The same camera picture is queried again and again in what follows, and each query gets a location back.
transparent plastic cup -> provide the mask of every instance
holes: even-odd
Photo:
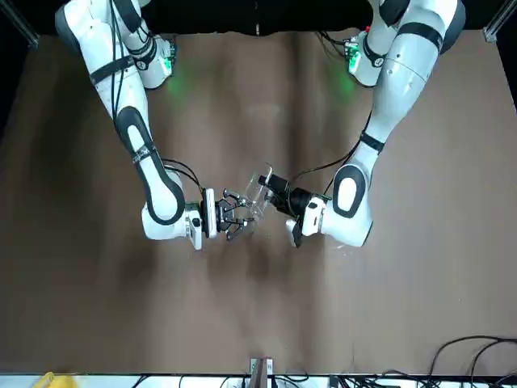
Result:
[[[266,207],[269,205],[271,195],[269,189],[259,183],[259,178],[260,176],[264,176],[267,181],[272,174],[273,168],[271,165],[264,164],[251,176],[250,182],[246,187],[244,195],[251,203],[248,209],[249,217],[255,219],[255,224],[258,224],[264,219],[264,213]]]

yellow object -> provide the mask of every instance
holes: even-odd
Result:
[[[54,376],[54,373],[46,373],[33,388],[78,388],[72,376]]]

black background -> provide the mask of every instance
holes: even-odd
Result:
[[[11,104],[15,97],[16,87],[23,70],[23,62],[27,54],[27,41],[12,26],[7,17],[0,12],[0,36],[5,57],[2,59],[2,104],[0,104],[0,139],[6,124]]]
[[[498,48],[502,65],[508,78],[511,95],[514,104],[517,101],[517,56],[515,46],[517,43],[517,12],[510,17],[498,33]]]
[[[40,34],[55,34],[54,12],[66,0],[14,0]],[[481,29],[503,0],[464,0],[467,29]],[[274,31],[337,31],[364,27],[372,20],[367,0],[153,0],[143,9],[155,32],[197,33],[238,31],[262,34]]]

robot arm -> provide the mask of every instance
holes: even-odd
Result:
[[[145,88],[156,88],[171,75],[175,47],[149,33],[138,1],[71,0],[57,11],[56,29],[71,49],[82,54],[90,80],[137,169],[145,189],[141,216],[146,236],[189,238],[199,250],[203,233],[207,238],[217,232],[226,232],[227,239],[237,235],[251,220],[235,218],[233,211],[247,203],[227,193],[216,202],[211,188],[203,189],[200,203],[186,203],[179,176],[172,167],[164,167],[158,154]]]
[[[277,184],[275,175],[274,179],[263,181],[275,193],[271,203],[296,219],[286,223],[295,246],[300,245],[302,235],[317,232],[354,247],[364,244],[372,228],[368,189],[376,160],[389,134],[420,96],[443,51],[444,39],[448,49],[464,25],[461,0],[380,0],[380,5],[379,0],[371,0],[371,3],[374,24],[368,35],[360,38],[359,34],[359,56],[354,58],[351,70],[365,85],[376,83],[372,112],[355,152],[334,176],[332,198],[299,188],[291,190],[283,179],[282,184]],[[386,9],[379,12],[381,7],[394,3],[399,6],[406,3],[406,6],[392,14]],[[388,25],[381,14],[392,15],[393,25]],[[288,201],[292,212],[285,209]]]

black cable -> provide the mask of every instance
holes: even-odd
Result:
[[[197,175],[195,174],[195,172],[187,164],[179,162],[179,161],[174,160],[174,159],[168,159],[168,158],[162,158],[162,162],[174,163],[174,164],[178,164],[178,165],[180,165],[182,167],[185,167],[194,176],[195,182],[198,184],[198,186],[201,186],[200,180],[198,179]]]
[[[328,32],[325,32],[325,31],[319,31],[318,32],[324,39],[328,40],[330,43],[332,44],[337,44],[339,46],[344,46],[345,45],[345,42],[343,42],[342,40],[336,40],[334,38],[331,38],[329,33]]]
[[[438,388],[438,386],[439,386],[439,384],[437,384],[435,382],[432,382],[432,381],[429,381],[429,380],[426,381],[426,380],[424,380],[424,379],[422,379],[420,377],[411,376],[410,374],[401,372],[400,370],[397,370],[397,369],[386,370],[385,372],[381,373],[380,376],[376,378],[376,380],[379,379],[379,378],[386,377],[389,374],[398,374],[398,375],[403,376],[403,377],[405,377],[405,378],[407,378],[409,380],[412,380],[414,382],[422,384],[422,387]]]
[[[153,35],[153,33],[151,32],[151,30],[149,30],[149,32],[147,32],[147,31],[142,27],[142,25],[140,25],[139,29],[140,29],[140,31],[144,32],[145,36],[147,36],[148,38],[154,38],[154,35]]]
[[[111,48],[113,50],[112,61],[116,61],[116,43],[115,43],[115,11],[113,10],[113,1],[110,2],[111,6]],[[115,122],[115,73],[111,75],[111,118]]]
[[[143,39],[142,39],[142,37],[140,36],[140,30],[137,30],[137,35],[138,35],[138,39],[139,39],[139,41],[140,41],[142,44],[145,44],[145,42],[146,42],[147,40],[143,40]]]
[[[438,351],[436,352],[435,356],[433,357],[433,361],[431,362],[431,366],[429,367],[429,372],[427,373],[428,379],[431,378],[433,372],[435,371],[436,361],[438,360],[438,356],[445,348],[447,348],[453,344],[457,344],[459,342],[469,341],[469,340],[493,340],[493,341],[508,340],[508,341],[512,341],[512,342],[515,341],[517,343],[517,339],[502,338],[502,337],[496,337],[493,335],[469,335],[466,337],[460,337],[460,338],[448,341],[439,347]]]
[[[142,374],[140,378],[135,382],[135,384],[131,388],[137,388],[146,378],[149,378],[148,374]]]
[[[287,378],[283,378],[283,377],[277,377],[277,376],[273,376],[271,377],[271,382],[273,382],[274,380],[280,380],[282,382],[288,382],[289,384],[291,384],[292,386],[294,386],[295,388],[300,388],[298,386],[298,384],[296,384],[295,382],[292,382],[291,380],[288,380]]]
[[[332,46],[334,51],[338,54],[338,57],[340,59],[347,59],[345,56],[344,49],[343,51],[341,51],[340,49],[344,46],[344,42],[332,39],[326,32],[317,32],[316,35],[320,38],[319,40],[323,47],[326,47],[325,42],[323,41],[326,40],[330,44],[330,46]]]
[[[357,150],[357,147],[359,146],[359,143],[361,142],[361,139],[359,138],[357,142],[354,144],[354,146],[351,148],[350,151],[348,151],[348,154],[345,157],[345,160],[343,160],[343,164],[348,162],[351,158],[351,156],[354,154],[355,150]],[[327,184],[325,191],[323,192],[323,195],[326,196],[326,193],[329,191],[330,186],[332,186],[332,183],[334,182],[334,177],[330,180],[329,184]]]
[[[471,386],[473,386],[473,384],[474,384],[474,371],[476,369],[477,361],[479,360],[479,358],[481,357],[481,355],[484,352],[486,352],[488,349],[490,349],[493,346],[498,345],[498,344],[513,344],[513,345],[517,345],[517,341],[515,341],[513,339],[498,339],[498,340],[495,340],[494,342],[492,342],[490,344],[485,345],[479,352],[477,352],[476,356],[474,357],[474,359],[472,361],[472,364],[470,365],[470,385]]]
[[[194,184],[198,187],[198,189],[200,190],[200,193],[201,195],[203,195],[203,188],[201,187],[200,184],[197,183],[197,181],[195,180],[195,178],[190,175],[188,172],[185,172],[183,170],[180,170],[178,168],[174,168],[174,167],[171,167],[171,166],[167,166],[167,165],[164,165],[163,168],[165,168],[166,170],[169,170],[169,171],[174,171],[174,172],[178,172],[179,174],[182,174],[182,175],[185,175],[188,179],[190,179],[192,182],[194,182]]]
[[[290,382],[306,382],[307,380],[309,380],[309,375],[306,373],[304,377],[302,378],[292,378],[292,377],[289,377],[289,376],[282,376],[283,378],[287,378]]]
[[[510,374],[507,374],[505,377],[501,377],[499,380],[497,380],[495,382],[495,385],[500,386],[502,382],[504,382],[505,380],[508,380],[509,378],[512,378],[512,377],[517,377],[517,373],[510,373]]]
[[[227,378],[225,378],[225,380],[223,380],[223,382],[221,383],[221,386],[219,388],[223,388],[223,385],[229,380],[229,376]]]
[[[113,1],[111,0],[111,11],[113,14],[115,14],[115,11],[113,9]],[[119,47],[120,47],[120,58],[124,56],[124,44],[122,43],[122,34],[120,34],[120,28],[119,28],[119,22],[115,18],[115,28],[116,28],[116,35],[119,38]],[[124,69],[120,69],[120,82],[119,82],[119,91],[116,94],[116,103],[115,103],[115,113],[118,114],[119,111],[119,101],[120,101],[120,93],[122,92],[122,82],[124,81]]]
[[[335,53],[332,53],[329,48],[327,47],[325,41],[323,40],[323,37],[318,33],[314,32],[316,34],[317,39],[320,41],[320,44],[322,45],[323,52],[329,59],[337,58],[337,59],[343,59],[343,55],[339,52],[337,55]]]
[[[320,170],[323,170],[323,169],[326,169],[328,167],[332,167],[338,163],[341,163],[343,160],[345,160],[347,158],[348,154],[346,154],[345,156],[339,158],[338,160],[335,160],[333,162],[330,162],[330,163],[327,163],[323,166],[319,166],[319,167],[314,167],[314,168],[309,168],[307,170],[303,170],[302,172],[299,172],[298,174],[294,175],[294,177],[289,181],[288,183],[288,208],[289,208],[289,212],[291,213],[291,215],[293,217],[296,216],[296,214],[292,211],[292,207],[291,207],[291,191],[292,191],[292,186],[294,185],[294,183],[302,176],[302,175],[305,175],[305,174],[308,174],[310,172],[315,172],[315,171],[320,171]]]

